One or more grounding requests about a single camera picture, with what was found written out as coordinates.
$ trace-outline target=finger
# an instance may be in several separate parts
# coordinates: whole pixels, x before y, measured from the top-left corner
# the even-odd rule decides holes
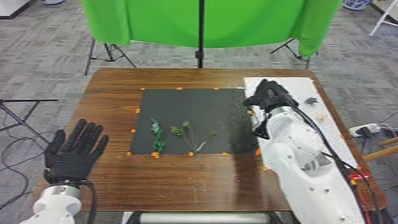
[[[108,144],[108,135],[102,136],[102,138],[99,140],[99,143],[95,145],[95,149],[93,149],[93,151],[90,153],[93,161],[97,160],[99,156],[102,155],[106,144]]]
[[[63,130],[58,130],[54,133],[52,141],[51,141],[51,143],[45,147],[45,151],[44,151],[45,168],[52,167],[52,163],[56,160],[56,153],[58,153],[58,149],[63,144],[63,141],[65,141],[65,132],[63,132]]]
[[[52,136],[52,141],[49,142],[47,147],[45,147],[47,154],[58,153],[58,149],[63,144],[63,141],[65,141],[65,132],[63,132],[63,130],[58,130],[54,133],[54,136]]]
[[[45,179],[45,182],[51,184],[51,174],[49,174],[47,170],[44,170],[44,172],[42,172],[42,177]]]
[[[81,150],[77,151],[79,154],[90,154],[90,150],[93,149],[93,145],[95,145],[95,141],[97,141],[100,132],[102,132],[102,126],[97,125],[93,128],[93,131],[90,133],[84,146],[83,146]]]
[[[76,123],[76,126],[74,126],[74,129],[72,129],[72,132],[70,132],[70,135],[68,135],[68,138],[65,140],[63,147],[60,149],[63,152],[70,152],[70,150],[72,150],[72,146],[74,146],[74,143],[76,143],[76,139],[77,139],[84,124],[86,124],[84,119],[79,119],[79,121]]]
[[[76,152],[76,153],[81,152],[93,128],[95,128],[95,124],[90,122],[83,129],[83,133],[76,140],[76,145],[74,145],[74,149],[70,150],[70,152]]]

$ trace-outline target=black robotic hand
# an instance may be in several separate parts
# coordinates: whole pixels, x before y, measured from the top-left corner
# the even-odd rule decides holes
[[[47,168],[44,170],[44,179],[49,184],[63,183],[65,181],[72,184],[86,179],[92,165],[108,144],[106,135],[97,142],[100,131],[102,126],[93,123],[86,124],[84,119],[77,121],[67,140],[63,130],[56,131],[44,151]]]

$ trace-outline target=robotic hand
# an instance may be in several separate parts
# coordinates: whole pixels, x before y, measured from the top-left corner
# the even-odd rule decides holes
[[[44,151],[44,179],[51,187],[44,189],[33,204],[35,215],[21,224],[74,223],[72,216],[81,209],[77,187],[90,186],[86,176],[108,144],[106,135],[97,142],[100,131],[100,125],[86,124],[83,119],[77,121],[67,140],[63,130],[56,131]]]
[[[260,147],[262,162],[276,173],[299,223],[363,223],[339,165],[324,157],[324,154],[333,155],[333,151],[324,146],[317,127],[310,125],[298,103],[275,81],[260,81],[243,105],[259,106],[264,111],[253,135],[269,140]]]

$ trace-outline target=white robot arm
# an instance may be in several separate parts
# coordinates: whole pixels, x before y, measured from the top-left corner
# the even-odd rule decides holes
[[[33,216],[21,224],[74,224],[72,216],[81,209],[79,190],[70,185],[54,185],[40,193],[33,203]]]
[[[282,193],[299,223],[363,223],[358,202],[328,152],[319,133],[296,112],[285,89],[262,80],[244,106],[264,110],[264,121],[253,128],[269,140],[260,148],[262,162],[278,176]]]

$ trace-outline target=green screen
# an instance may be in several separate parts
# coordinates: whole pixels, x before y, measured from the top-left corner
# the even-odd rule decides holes
[[[196,47],[198,0],[83,0],[93,38]],[[205,0],[204,47],[299,41],[299,55],[319,48],[339,0]]]

